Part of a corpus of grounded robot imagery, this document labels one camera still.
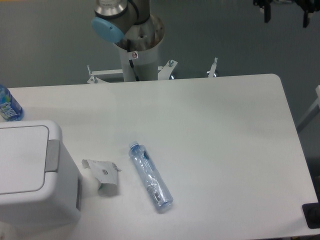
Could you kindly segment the silver robot arm blue cap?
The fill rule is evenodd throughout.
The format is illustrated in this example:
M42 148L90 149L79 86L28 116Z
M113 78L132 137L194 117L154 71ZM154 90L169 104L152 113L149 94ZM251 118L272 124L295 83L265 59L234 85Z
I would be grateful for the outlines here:
M97 0L91 26L103 40L127 52L146 51L162 41L162 22L151 14L149 0Z

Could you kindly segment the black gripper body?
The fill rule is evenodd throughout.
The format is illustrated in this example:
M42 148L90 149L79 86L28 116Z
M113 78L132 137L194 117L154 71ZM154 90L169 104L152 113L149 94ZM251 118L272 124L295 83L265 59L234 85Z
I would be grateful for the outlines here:
M276 4L297 4L304 12L314 13L320 11L320 1L319 0L253 0L254 6L259 6L264 8L271 3Z

